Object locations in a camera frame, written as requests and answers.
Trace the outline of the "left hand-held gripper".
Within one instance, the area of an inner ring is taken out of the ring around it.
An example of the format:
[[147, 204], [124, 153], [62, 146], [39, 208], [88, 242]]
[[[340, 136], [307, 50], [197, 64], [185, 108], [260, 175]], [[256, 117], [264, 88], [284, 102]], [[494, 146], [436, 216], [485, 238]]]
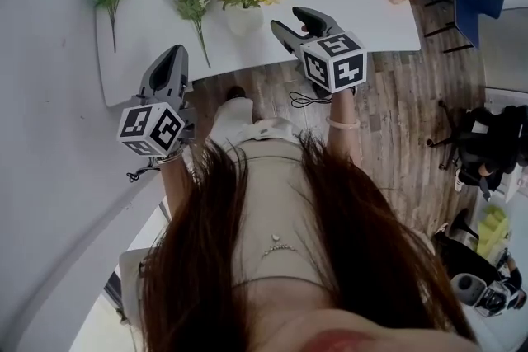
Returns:
[[189, 55], [183, 45], [160, 54], [147, 69], [139, 94], [123, 109], [116, 139], [142, 157], [166, 157], [195, 138], [196, 108], [183, 99]]

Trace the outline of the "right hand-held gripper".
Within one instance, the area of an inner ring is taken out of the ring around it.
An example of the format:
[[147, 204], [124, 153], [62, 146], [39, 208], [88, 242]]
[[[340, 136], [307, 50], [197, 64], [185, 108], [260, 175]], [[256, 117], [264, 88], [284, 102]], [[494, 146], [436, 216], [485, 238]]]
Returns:
[[281, 45], [302, 64], [303, 75], [335, 94], [366, 81], [367, 52], [352, 31], [344, 31], [329, 15], [307, 7], [293, 7], [293, 14], [309, 35], [300, 35], [280, 21], [271, 31]]

